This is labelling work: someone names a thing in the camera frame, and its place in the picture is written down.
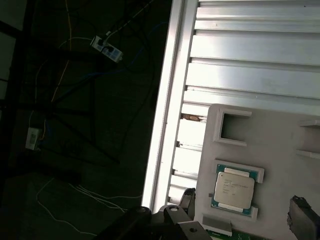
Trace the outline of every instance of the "electrical outlet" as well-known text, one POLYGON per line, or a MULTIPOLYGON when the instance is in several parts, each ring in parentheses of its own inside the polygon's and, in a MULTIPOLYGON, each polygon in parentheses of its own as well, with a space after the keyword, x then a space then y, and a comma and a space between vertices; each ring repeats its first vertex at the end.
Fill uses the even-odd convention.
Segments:
POLYGON ((25 148, 30 150, 36 150, 38 145, 38 139, 42 130, 39 128, 28 128, 28 134, 26 135, 25 148))
POLYGON ((122 56, 124 55, 122 51, 105 41, 102 45, 99 45, 100 40, 101 37, 95 36, 95 38, 91 41, 90 45, 116 63, 122 60, 122 56))

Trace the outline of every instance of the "black cable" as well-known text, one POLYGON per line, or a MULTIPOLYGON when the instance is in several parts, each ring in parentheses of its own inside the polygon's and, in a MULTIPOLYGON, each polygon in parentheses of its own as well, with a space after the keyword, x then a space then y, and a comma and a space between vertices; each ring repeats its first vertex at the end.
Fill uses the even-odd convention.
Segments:
POLYGON ((145 40, 147 41, 147 44, 148 44, 148 48, 146 49, 149 49, 150 51, 150 60, 151 60, 151 66, 152 66, 152 77, 151 77, 151 81, 150 81, 150 85, 149 85, 149 89, 141 103, 141 105, 139 106, 139 108, 136 110, 135 114, 133 115, 132 119, 130 120, 129 124, 127 125, 126 127, 126 130, 124 132, 124 135, 122 137, 122 140, 121 140, 121 144, 120 144, 120 149, 119 149, 119 154, 118 154, 118 159, 120 159, 120 154, 123 152, 123 149, 125 147, 125 143, 126 143, 126 139, 127 139, 127 136, 128 136, 128 133, 129 133, 129 130, 131 129, 133 123, 135 122, 137 116, 139 115, 140 111, 143 109, 143 107, 145 106, 148 98, 149 98, 149 95, 150 93, 152 92, 152 89, 153 89, 153 83, 155 81, 155 77, 156 77, 156 64, 155 64, 155 61, 154 61, 154 58, 153 58, 153 55, 152 55, 152 52, 151 52, 151 48, 150 48, 150 44, 149 44, 149 40, 148 40, 148 37, 146 36, 146 33, 144 31, 142 31, 143 33, 143 37, 145 38, 145 40))
POLYGON ((79 160, 79 161, 81 161, 81 162, 84 162, 84 163, 87 163, 87 164, 91 164, 91 165, 94 165, 94 166, 103 167, 103 168, 108 167, 108 165, 99 164, 99 163, 92 162, 92 161, 89 161, 89 160, 87 160, 87 159, 83 159, 83 158, 80 158, 80 157, 76 157, 76 156, 72 156, 72 155, 65 155, 65 154, 63 154, 62 152, 58 152, 58 151, 56 151, 56 150, 47 148, 47 147, 45 147, 45 146, 43 146, 43 145, 40 146, 40 149, 41 149, 41 150, 46 150, 46 151, 48 151, 48 152, 51 152, 51 153, 54 153, 54 154, 57 154, 57 155, 60 155, 60 156, 65 157, 65 158, 71 158, 71 159, 79 160))

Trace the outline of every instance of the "white metal panel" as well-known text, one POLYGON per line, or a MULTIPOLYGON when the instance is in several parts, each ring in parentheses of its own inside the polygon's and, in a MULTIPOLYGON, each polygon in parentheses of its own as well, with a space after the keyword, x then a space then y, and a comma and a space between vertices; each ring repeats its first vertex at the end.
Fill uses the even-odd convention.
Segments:
POLYGON ((208 110, 209 110, 209 106, 192 104, 192 103, 184 103, 182 105, 181 112, 183 114, 191 114, 191 115, 206 117, 208 115, 208 110))
POLYGON ((182 119, 179 124, 177 141, 190 146, 201 147, 204 142, 206 124, 182 119))
POLYGON ((217 32, 193 36, 191 57, 320 65, 320 35, 217 32))
POLYGON ((185 192, 185 188, 182 187, 177 187, 177 186, 170 186, 169 187, 169 192, 168 192, 168 196, 169 198, 173 198, 173 199, 181 199, 182 195, 185 192))
POLYGON ((187 189, 187 188, 196 188, 197 181, 193 179, 181 177, 181 176, 172 175, 170 184, 172 186, 178 186, 178 187, 187 189))
POLYGON ((176 147, 172 168, 179 172, 198 175, 200 158, 200 151, 176 147))
POLYGON ((320 96, 320 72, 299 70, 190 63, 186 84, 306 98, 320 96))

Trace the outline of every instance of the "white cable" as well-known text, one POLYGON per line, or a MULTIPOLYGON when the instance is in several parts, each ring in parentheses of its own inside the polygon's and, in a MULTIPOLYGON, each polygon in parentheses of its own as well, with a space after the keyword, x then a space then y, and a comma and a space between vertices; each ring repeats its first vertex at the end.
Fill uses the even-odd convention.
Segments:
POLYGON ((84 194, 84 195, 87 195, 87 196, 95 199, 96 201, 98 201, 99 203, 105 205, 106 207, 111 208, 111 209, 120 209, 123 213, 125 213, 125 210, 126 210, 126 209, 120 207, 119 205, 117 205, 117 204, 115 204, 115 203, 113 203, 113 202, 106 201, 106 200, 104 200, 104 199, 101 199, 101 198, 92 196, 90 193, 85 192, 85 191, 83 191, 83 190, 80 189, 80 188, 76 188, 76 187, 74 187, 72 184, 69 184, 69 185, 70 185, 73 189, 75 189, 76 191, 78 191, 78 192, 80 192, 80 193, 82 193, 82 194, 84 194), (105 204, 104 202, 105 202, 105 203, 108 203, 108 204, 111 204, 111 205, 114 205, 114 206, 116 206, 116 207, 108 206, 108 205, 105 204))
POLYGON ((116 34, 117 32, 119 32, 121 29, 123 29, 125 26, 127 26, 136 16, 138 16, 146 7, 148 7, 153 1, 155 0, 151 0, 148 4, 146 4, 140 11, 138 11, 129 21, 127 21, 122 27, 118 28, 117 30, 115 30, 114 32, 108 34, 107 33, 107 38, 106 38, 106 42, 108 41, 108 39, 116 34))
POLYGON ((65 224, 68 224, 69 226, 71 226, 74 230, 76 230, 78 233, 80 234, 87 234, 87 235, 91 235, 91 236, 97 236, 96 234, 94 233, 91 233, 91 232, 85 232, 85 231, 79 231, 75 226, 73 226, 70 222, 68 221, 65 221, 65 220, 59 220, 59 219, 56 219, 53 214, 49 211, 48 208, 46 208, 38 199, 38 196, 39 194, 41 193, 41 191, 49 184, 51 183, 52 181, 54 180, 54 178, 52 178, 51 180, 49 180, 39 191, 38 193, 35 195, 35 199, 36 201, 38 202, 38 204, 43 207, 47 212, 48 214, 53 218, 53 220, 55 220, 56 222, 60 222, 60 223, 65 223, 65 224))
POLYGON ((138 198, 141 198, 141 197, 142 197, 142 195, 140 195, 140 196, 109 196, 109 197, 106 197, 106 196, 102 196, 102 195, 100 195, 100 194, 98 194, 98 193, 96 193, 96 192, 94 192, 94 191, 89 191, 88 189, 84 188, 84 187, 81 186, 81 185, 79 185, 79 187, 80 187, 82 190, 84 190, 84 191, 86 191, 86 192, 88 192, 88 193, 95 194, 95 195, 97 195, 97 196, 99 196, 99 197, 101 197, 101 198, 104 198, 104 199, 118 199, 118 198, 138 199, 138 198))
MULTIPOLYGON (((82 37, 82 36, 73 36, 73 37, 71 37, 71 39, 82 39, 82 40, 92 41, 92 38, 82 37)), ((61 43, 58 48, 61 48, 61 47, 62 47, 64 44, 66 44, 68 41, 70 41, 70 38, 69 38, 68 40, 64 41, 63 43, 61 43)))

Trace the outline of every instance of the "dark floor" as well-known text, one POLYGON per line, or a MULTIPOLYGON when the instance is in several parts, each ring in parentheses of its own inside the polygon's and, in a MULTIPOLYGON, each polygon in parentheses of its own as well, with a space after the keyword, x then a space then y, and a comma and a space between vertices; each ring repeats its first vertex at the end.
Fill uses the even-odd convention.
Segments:
MULTIPOLYGON (((127 0, 129 4, 136 1, 127 0)), ((69 10, 74 6, 80 6, 80 2, 84 3, 85 0, 68 0, 69 10)), ((103 36, 123 16, 124 2, 125 0, 89 1, 88 5, 72 13, 74 15, 78 14, 77 16, 84 19, 71 18, 71 25, 75 27, 72 36, 91 39, 94 37, 94 28, 86 20, 96 27, 99 35, 103 36)), ((138 2, 147 3, 148 1, 140 0, 138 2)), ((34 14, 32 34, 55 46, 59 46, 68 39, 68 18, 64 7, 64 0, 39 1, 34 14), (50 10, 51 7, 62 8, 62 10, 52 11, 50 10)), ((143 29, 146 35, 154 26, 169 21, 170 9, 170 0, 155 0, 150 5, 150 9, 146 8, 142 13, 145 15, 145 19, 138 18, 145 23, 143 29)), ((137 23, 133 22, 132 27, 136 29, 137 23)), ((64 150, 65 155, 83 158, 92 164, 71 157, 64 157, 45 149, 42 149, 40 153, 41 162, 60 169, 72 169, 80 172, 82 176, 81 185, 104 196, 140 196, 142 194, 155 114, 151 107, 152 94, 149 94, 147 101, 144 102, 144 99, 150 89, 152 89, 152 92, 156 91, 159 85, 167 30, 168 24, 164 23, 149 36, 149 45, 155 66, 153 82, 153 65, 148 64, 150 60, 148 60, 147 51, 144 51, 130 67, 130 69, 139 73, 126 70, 117 74, 106 74, 95 80, 97 144, 112 156, 118 157, 120 164, 112 162, 53 119, 47 120, 47 131, 43 146, 59 153, 64 150), (121 147, 126 132, 127 136, 123 147, 121 147)), ((124 33, 128 35, 131 31, 125 29, 124 33)), ((123 61, 127 65, 142 47, 141 41, 136 36, 122 37, 120 41, 120 36, 115 34, 109 42, 124 52, 123 61)), ((89 46, 90 41, 88 40, 74 39, 71 43, 73 51, 98 53, 89 46)), ((52 59, 46 52, 39 52, 34 49, 29 51, 26 82, 34 83, 36 72, 46 59, 52 59)), ((58 73, 51 70, 51 63, 44 65, 38 76, 38 83, 47 83, 48 79, 55 74, 58 77, 61 76, 65 63, 65 61, 61 62, 58 73)), ((123 64, 114 65, 111 61, 106 61, 103 67, 106 71, 110 68, 122 69, 123 64)), ((96 72, 94 64, 72 61, 66 70, 62 84, 75 83, 81 76, 92 72, 96 72)), ((56 98, 62 96, 69 89, 70 87, 61 87, 56 98)), ((43 89, 38 88, 38 102, 51 98, 53 89, 43 92, 43 89)), ((34 87, 24 87, 21 101, 33 103, 33 96, 34 87)), ((86 110, 88 105, 89 85, 66 98, 60 103, 59 107, 86 110)), ((18 113, 12 143, 12 165, 15 164, 17 156, 25 153, 24 145, 30 113, 30 111, 20 111, 18 113)), ((61 117, 83 134, 90 136, 90 125, 86 118, 68 115, 61 115, 61 117)), ((44 114, 34 112, 31 126, 43 128, 44 119, 44 114)), ((50 176, 30 173, 7 180, 2 201, 3 208, 0 214, 2 235, 0 239, 63 240, 93 238, 91 235, 76 232, 71 226, 63 222, 54 221, 37 203, 37 192, 50 179, 50 176)), ((94 199, 75 191, 67 183, 56 179, 41 192, 39 200, 57 219, 68 221, 83 232, 97 234, 123 214, 119 209, 107 208, 94 199)), ((141 198, 116 198, 111 201, 122 208, 128 209, 139 205, 141 198)))

